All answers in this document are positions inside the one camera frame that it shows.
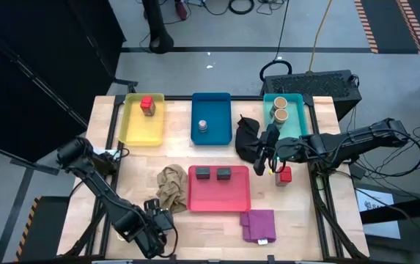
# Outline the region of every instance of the red object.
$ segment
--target red object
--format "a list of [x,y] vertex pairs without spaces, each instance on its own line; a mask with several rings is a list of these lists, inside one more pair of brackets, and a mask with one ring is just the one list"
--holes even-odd
[[291,167],[286,166],[283,172],[280,172],[280,181],[284,183],[291,183]]
[[147,115],[147,116],[154,115],[156,106],[154,102],[152,101],[151,96],[144,96],[143,99],[141,99],[140,107],[141,107],[141,110],[143,110],[144,115]]
[[[210,179],[197,180],[195,168],[210,167]],[[246,166],[190,166],[187,209],[201,212],[245,212],[251,209]],[[218,168],[231,168],[230,180],[218,180]]]
[[175,3],[175,11],[177,12],[180,20],[187,19],[187,10],[185,10],[185,7],[181,1]]

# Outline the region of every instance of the pink tray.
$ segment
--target pink tray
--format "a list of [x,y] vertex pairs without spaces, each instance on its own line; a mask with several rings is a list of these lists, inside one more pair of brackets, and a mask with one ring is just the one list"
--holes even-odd
[[[210,179],[197,180],[195,168],[210,167]],[[217,180],[218,168],[231,168],[230,180]],[[251,209],[246,166],[190,166],[187,209],[200,212],[244,212]]]

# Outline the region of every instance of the orange striped tape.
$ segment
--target orange striped tape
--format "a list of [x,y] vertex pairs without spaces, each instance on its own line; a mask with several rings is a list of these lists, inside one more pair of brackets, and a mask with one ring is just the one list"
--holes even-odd
[[32,224],[32,220],[34,219],[35,208],[39,203],[41,197],[35,197],[34,202],[32,203],[31,210],[29,211],[29,216],[27,218],[26,226],[24,227],[24,231],[22,232],[21,241],[19,241],[18,250],[16,250],[16,255],[14,257],[14,262],[19,262],[22,254],[22,248],[26,243],[27,234],[29,234],[29,228]]
[[420,54],[420,23],[416,19],[408,0],[396,0],[396,2]]
[[371,48],[372,53],[378,53],[379,50],[377,49],[377,43],[376,39],[374,38],[374,35],[371,31],[371,26],[369,25],[368,17],[366,16],[366,13],[364,12],[363,4],[361,3],[361,0],[355,0],[355,6],[356,11],[358,11],[359,20],[361,21],[361,24],[363,25],[364,33],[366,34],[366,39],[369,43],[369,48]]

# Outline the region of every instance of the purple towel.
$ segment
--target purple towel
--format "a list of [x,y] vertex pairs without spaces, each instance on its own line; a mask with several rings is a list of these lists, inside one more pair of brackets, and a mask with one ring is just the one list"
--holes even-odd
[[243,227],[243,239],[257,243],[259,239],[276,240],[275,213],[273,210],[250,210],[240,214],[240,225]]

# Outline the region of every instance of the small cylinder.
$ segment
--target small cylinder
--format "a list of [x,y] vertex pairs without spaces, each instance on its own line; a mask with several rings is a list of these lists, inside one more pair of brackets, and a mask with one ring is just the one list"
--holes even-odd
[[198,129],[200,130],[201,133],[206,132],[208,129],[207,122],[204,120],[200,120],[198,122]]
[[278,130],[280,130],[283,127],[284,122],[286,122],[286,120],[288,119],[288,116],[289,116],[288,111],[284,109],[278,109],[275,111],[272,121],[273,121],[273,124],[276,125]]
[[284,99],[283,97],[275,98],[273,102],[273,106],[271,107],[271,110],[270,110],[270,117],[273,117],[276,110],[285,109],[287,106],[288,106],[288,101],[286,101],[286,99]]

